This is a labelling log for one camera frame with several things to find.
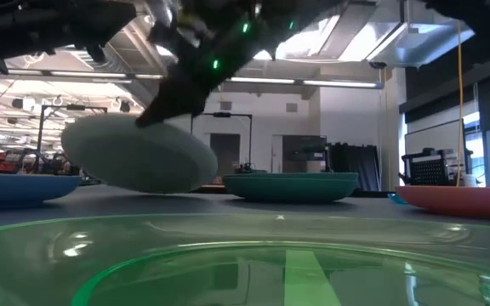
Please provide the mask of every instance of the table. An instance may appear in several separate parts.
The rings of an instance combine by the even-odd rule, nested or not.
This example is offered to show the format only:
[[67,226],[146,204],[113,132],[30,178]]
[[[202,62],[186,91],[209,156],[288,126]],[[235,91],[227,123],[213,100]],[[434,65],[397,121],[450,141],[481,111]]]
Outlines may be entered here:
[[434,215],[389,199],[346,198],[330,204],[251,203],[233,195],[144,195],[106,185],[80,187],[74,193],[49,201],[43,207],[0,211],[0,226],[54,218],[159,213],[281,213],[334,217],[412,219],[454,224],[487,224]]

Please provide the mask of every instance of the ceiling light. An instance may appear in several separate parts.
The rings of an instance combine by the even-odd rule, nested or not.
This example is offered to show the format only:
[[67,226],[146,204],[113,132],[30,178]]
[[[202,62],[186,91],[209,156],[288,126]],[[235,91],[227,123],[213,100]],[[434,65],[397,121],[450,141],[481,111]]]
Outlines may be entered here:
[[305,80],[304,85],[320,87],[342,87],[342,88],[377,88],[379,85],[374,82],[342,82],[342,81],[317,81]]
[[16,70],[16,69],[9,69],[9,74],[14,74],[14,73],[21,73],[23,75],[30,75],[30,76],[40,76],[42,74],[41,71],[37,71],[37,70]]
[[135,75],[138,79],[151,79],[151,80],[159,80],[163,78],[163,75]]
[[171,51],[167,50],[162,46],[157,46],[157,51],[161,56],[174,56],[174,54],[172,54]]
[[230,79],[231,82],[256,82],[256,83],[267,83],[267,84],[294,84],[294,80],[288,79],[271,79],[263,77],[241,77],[234,76]]
[[132,80],[92,79],[92,82],[130,84]]
[[380,54],[387,46],[397,39],[407,29],[407,22],[403,22],[392,31],[392,33],[377,46],[367,57],[366,60],[373,60],[378,54]]
[[53,76],[57,77],[126,77],[123,73],[107,73],[107,72],[81,72],[81,71],[52,71]]
[[339,15],[332,16],[328,23],[324,26],[324,29],[322,29],[321,35],[319,36],[319,39],[315,42],[315,45],[310,48],[310,52],[307,54],[307,56],[312,56],[314,54],[319,54],[321,52],[322,47],[327,43],[328,38],[333,32],[333,29],[336,27],[339,21]]

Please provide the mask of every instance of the orange bowl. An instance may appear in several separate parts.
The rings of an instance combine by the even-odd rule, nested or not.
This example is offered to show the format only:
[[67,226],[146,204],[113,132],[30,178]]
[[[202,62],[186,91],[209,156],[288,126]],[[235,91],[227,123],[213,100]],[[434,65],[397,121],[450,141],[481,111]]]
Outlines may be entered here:
[[434,213],[490,218],[490,187],[399,186],[396,193],[409,205]]

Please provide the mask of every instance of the white disc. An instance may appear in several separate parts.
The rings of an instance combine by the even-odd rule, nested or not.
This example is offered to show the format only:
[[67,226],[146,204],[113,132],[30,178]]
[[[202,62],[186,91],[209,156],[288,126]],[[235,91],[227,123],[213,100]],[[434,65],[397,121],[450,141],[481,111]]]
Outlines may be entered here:
[[165,123],[139,129],[134,116],[89,116],[69,125],[69,159],[97,179],[147,193],[178,193],[211,183],[217,158],[189,133]]

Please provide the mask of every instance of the teal bowl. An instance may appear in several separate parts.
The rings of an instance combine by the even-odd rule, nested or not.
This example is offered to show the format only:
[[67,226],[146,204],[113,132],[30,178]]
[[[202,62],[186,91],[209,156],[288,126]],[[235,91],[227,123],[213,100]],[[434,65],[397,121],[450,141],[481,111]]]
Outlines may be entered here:
[[257,202],[331,202],[350,196],[357,187],[356,179],[249,178],[244,175],[230,175],[222,180],[233,195]]
[[241,173],[232,174],[226,177],[240,178],[276,178],[276,179],[337,179],[337,180],[358,180],[358,173]]

